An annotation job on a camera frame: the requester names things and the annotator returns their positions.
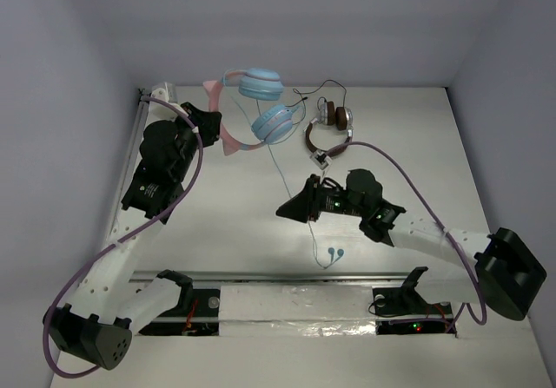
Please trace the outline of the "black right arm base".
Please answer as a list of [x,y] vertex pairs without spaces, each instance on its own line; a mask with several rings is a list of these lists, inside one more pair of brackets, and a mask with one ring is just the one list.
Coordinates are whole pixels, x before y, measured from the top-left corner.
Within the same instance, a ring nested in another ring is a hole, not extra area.
[[418,266],[399,286],[373,290],[367,310],[379,320],[379,334],[457,334],[450,303],[428,303],[417,292],[419,280],[427,271],[426,266]]

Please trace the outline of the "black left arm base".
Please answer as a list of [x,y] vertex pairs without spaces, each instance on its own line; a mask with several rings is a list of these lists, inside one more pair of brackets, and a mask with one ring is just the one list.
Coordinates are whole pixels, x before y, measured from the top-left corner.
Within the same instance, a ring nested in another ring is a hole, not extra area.
[[164,270],[156,275],[180,287],[171,309],[159,314],[139,333],[142,336],[218,336],[221,289],[194,287],[193,280],[182,273]]

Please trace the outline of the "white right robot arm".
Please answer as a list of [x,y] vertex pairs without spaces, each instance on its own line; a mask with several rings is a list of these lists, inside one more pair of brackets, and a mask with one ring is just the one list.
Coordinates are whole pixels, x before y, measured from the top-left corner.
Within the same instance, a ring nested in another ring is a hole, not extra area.
[[300,193],[275,213],[301,223],[316,221],[322,213],[359,217],[359,229],[371,241],[460,266],[472,282],[473,294],[486,306],[506,319],[526,317],[546,270],[514,231],[503,227],[491,234],[449,231],[438,219],[409,216],[404,207],[385,200],[382,191],[365,169],[350,171],[344,187],[313,174]]

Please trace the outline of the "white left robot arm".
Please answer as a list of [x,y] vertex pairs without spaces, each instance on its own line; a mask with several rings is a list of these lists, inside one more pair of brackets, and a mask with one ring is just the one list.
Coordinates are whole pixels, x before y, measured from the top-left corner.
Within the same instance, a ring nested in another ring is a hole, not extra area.
[[62,371],[50,348],[112,370],[128,352],[131,340],[153,319],[171,311],[188,312],[193,280],[169,269],[148,286],[125,299],[123,292],[147,246],[162,231],[170,215],[188,195],[201,172],[204,150],[219,141],[222,115],[143,96],[173,113],[151,122],[142,132],[139,162],[121,200],[123,212],[141,212],[143,220],[116,220],[107,246],[83,265],[64,285],[43,316],[43,355],[50,369]]

